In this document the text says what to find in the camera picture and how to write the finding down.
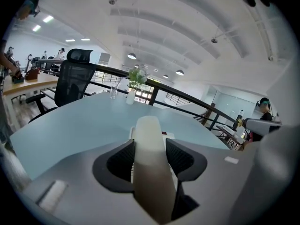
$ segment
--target ceiling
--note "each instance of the ceiling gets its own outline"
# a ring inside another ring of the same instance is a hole
[[[147,64],[149,73],[158,69],[155,76],[167,74],[172,82],[265,94],[298,47],[277,8],[256,3],[253,8],[242,0],[116,0],[114,5],[40,0],[40,7],[110,53],[118,61],[113,67]],[[185,75],[178,76],[178,69]]]
[[[26,20],[18,20],[16,21],[13,30],[37,37],[47,38],[65,46],[90,43],[89,41],[82,41],[81,39],[85,38],[85,36],[57,19],[52,19],[47,23],[43,22],[43,20],[48,16],[49,13],[41,11],[36,17],[29,16]],[[32,29],[36,25],[40,25],[41,28],[34,32]],[[74,39],[75,42],[66,42],[66,40],[69,39]]]

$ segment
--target chair armrest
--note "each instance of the chair armrest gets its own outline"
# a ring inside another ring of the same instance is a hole
[[[45,98],[46,95],[45,94],[38,94],[32,97],[29,97],[28,99],[26,99],[26,103],[32,103],[35,102],[37,100],[41,100],[42,98]]]

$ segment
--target table leg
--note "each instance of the table leg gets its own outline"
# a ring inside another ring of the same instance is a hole
[[[8,97],[8,96],[4,96],[4,100],[5,100],[5,103],[6,103],[7,108],[8,108],[10,119],[11,119],[11,121],[12,121],[12,123],[13,123],[16,131],[17,131],[21,128],[21,126],[20,126],[20,124],[18,122],[18,119],[17,119],[17,116],[15,114],[11,98]]]

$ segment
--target light blue tabletop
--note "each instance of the light blue tabletop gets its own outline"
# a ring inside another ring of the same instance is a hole
[[[172,111],[134,102],[123,95],[100,93],[60,107],[27,124],[11,136],[17,157],[31,179],[61,159],[105,144],[126,141],[142,116],[157,116],[162,131],[176,139],[227,149],[196,120]]]

